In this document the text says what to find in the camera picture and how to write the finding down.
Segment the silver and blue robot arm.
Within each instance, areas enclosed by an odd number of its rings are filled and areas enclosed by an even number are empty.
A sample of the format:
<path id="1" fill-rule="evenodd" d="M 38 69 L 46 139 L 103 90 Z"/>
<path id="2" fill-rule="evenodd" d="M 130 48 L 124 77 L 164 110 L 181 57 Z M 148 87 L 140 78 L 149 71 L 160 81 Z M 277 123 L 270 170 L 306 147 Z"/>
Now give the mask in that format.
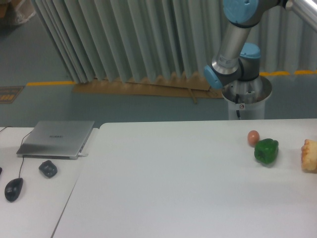
<path id="1" fill-rule="evenodd" d="M 267 10 L 281 6 L 293 11 L 314 30 L 317 29 L 315 0 L 224 0 L 222 5 L 229 24 L 218 53 L 204 68 L 204 76 L 214 89 L 221 89 L 242 77 L 240 53 L 251 28 L 260 22 Z"/>

